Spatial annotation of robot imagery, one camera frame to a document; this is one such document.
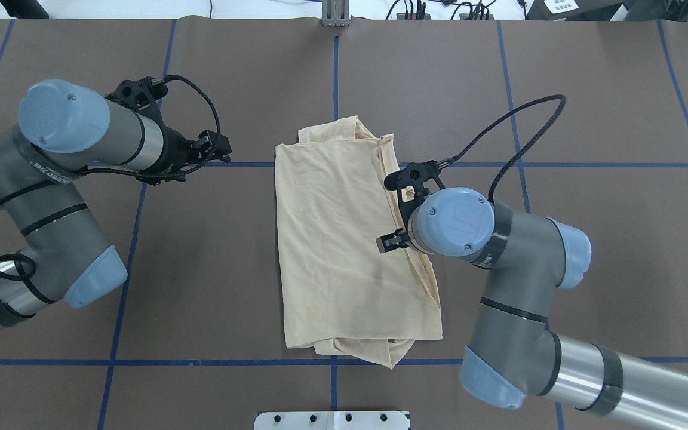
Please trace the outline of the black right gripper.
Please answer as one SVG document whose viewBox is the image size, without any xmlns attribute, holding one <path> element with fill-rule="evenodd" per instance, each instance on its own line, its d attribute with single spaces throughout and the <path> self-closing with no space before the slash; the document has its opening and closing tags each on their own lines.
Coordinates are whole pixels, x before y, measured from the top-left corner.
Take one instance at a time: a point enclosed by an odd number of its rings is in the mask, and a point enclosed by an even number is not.
<svg viewBox="0 0 688 430">
<path fill-rule="evenodd" d="M 412 247 L 410 231 L 406 228 L 398 228 L 390 234 L 377 237 L 375 242 L 380 254 L 389 253 L 398 248 Z"/>
</svg>

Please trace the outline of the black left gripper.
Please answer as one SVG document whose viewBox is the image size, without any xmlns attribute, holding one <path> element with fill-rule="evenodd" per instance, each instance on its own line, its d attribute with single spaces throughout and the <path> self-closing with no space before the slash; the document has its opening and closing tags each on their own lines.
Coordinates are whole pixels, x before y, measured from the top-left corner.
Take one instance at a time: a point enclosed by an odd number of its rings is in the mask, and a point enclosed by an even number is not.
<svg viewBox="0 0 688 430">
<path fill-rule="evenodd" d="M 208 161 L 231 162 L 229 139 L 216 131 L 205 130 L 195 140 L 187 139 L 172 128 L 164 130 L 164 149 L 150 168 L 136 173 L 139 182 L 158 185 L 161 182 L 185 182 L 186 174 Z"/>
</svg>

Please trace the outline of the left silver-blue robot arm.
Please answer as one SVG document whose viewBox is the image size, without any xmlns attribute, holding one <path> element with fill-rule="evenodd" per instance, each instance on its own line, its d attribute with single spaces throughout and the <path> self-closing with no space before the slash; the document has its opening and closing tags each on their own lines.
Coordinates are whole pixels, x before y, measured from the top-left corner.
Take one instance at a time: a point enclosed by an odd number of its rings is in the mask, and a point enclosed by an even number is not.
<svg viewBox="0 0 688 430">
<path fill-rule="evenodd" d="M 207 101 L 215 130 L 187 139 L 165 125 L 158 102 L 172 81 Z M 0 134 L 0 331 L 61 300 L 87 306 L 126 282 L 125 262 L 77 180 L 183 182 L 210 161 L 228 163 L 231 152 L 213 101 L 180 75 L 122 81 L 104 96 L 62 79 L 30 87 L 16 125 Z"/>
</svg>

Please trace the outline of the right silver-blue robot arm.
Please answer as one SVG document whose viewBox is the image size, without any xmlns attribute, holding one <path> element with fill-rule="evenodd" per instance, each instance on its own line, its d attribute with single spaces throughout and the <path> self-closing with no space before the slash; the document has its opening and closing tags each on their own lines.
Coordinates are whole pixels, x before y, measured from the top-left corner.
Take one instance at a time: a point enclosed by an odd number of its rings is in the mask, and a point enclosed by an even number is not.
<svg viewBox="0 0 688 430">
<path fill-rule="evenodd" d="M 643 428 L 688 429 L 688 374 L 547 328 L 557 291 L 581 283 L 592 247 L 580 229 L 495 203 L 470 188 L 397 194 L 403 226 L 381 253 L 410 248 L 487 271 L 460 382 L 481 402 L 520 408 L 528 395 Z"/>
</svg>

